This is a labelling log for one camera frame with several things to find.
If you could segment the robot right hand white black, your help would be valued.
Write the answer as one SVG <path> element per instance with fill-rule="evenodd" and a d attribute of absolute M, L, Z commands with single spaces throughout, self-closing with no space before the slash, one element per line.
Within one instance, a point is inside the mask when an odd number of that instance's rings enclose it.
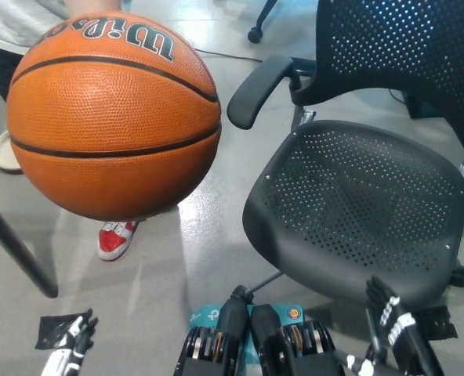
<path fill-rule="evenodd" d="M 397 367 L 340 350 L 333 352 L 337 362 L 355 375 L 443 375 L 435 352 L 404 300 L 375 275 L 367 281 L 366 295 L 379 314 L 379 325 L 393 350 Z"/>

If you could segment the person left hand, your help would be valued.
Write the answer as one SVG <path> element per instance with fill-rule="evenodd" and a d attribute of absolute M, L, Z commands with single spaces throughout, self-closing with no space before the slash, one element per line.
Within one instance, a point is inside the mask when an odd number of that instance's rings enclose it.
<path fill-rule="evenodd" d="M 88 13 L 121 11 L 121 0 L 65 0 L 69 17 Z"/>

